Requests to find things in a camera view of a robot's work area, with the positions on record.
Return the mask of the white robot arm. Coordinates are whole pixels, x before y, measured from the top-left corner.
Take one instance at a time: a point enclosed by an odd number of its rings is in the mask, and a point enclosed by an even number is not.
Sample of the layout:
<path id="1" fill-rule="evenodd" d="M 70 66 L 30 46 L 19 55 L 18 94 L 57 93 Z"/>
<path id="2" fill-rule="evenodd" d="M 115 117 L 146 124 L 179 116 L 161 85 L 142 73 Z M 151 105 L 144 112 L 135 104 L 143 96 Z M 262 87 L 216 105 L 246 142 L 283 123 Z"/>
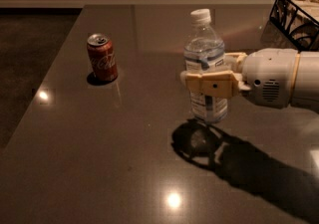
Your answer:
<path id="1" fill-rule="evenodd" d="M 257 106 L 319 110 L 319 54 L 293 49 L 262 49 L 250 55 L 227 53 L 215 72 L 187 72 L 188 90 L 211 97 L 242 96 Z"/>

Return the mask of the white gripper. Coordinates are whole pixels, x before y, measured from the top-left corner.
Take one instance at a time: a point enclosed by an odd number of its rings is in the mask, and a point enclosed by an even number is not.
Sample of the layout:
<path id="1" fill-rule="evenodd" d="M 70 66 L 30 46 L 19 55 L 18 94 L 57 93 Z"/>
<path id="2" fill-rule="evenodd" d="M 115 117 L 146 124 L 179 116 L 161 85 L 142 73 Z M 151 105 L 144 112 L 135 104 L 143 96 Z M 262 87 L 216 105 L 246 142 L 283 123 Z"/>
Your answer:
<path id="1" fill-rule="evenodd" d="M 190 92 L 231 99 L 243 94 L 251 103 L 276 109 L 286 108 L 292 91 L 298 52 L 293 49 L 263 49 L 247 56 L 226 53 L 227 71 L 180 74 Z"/>

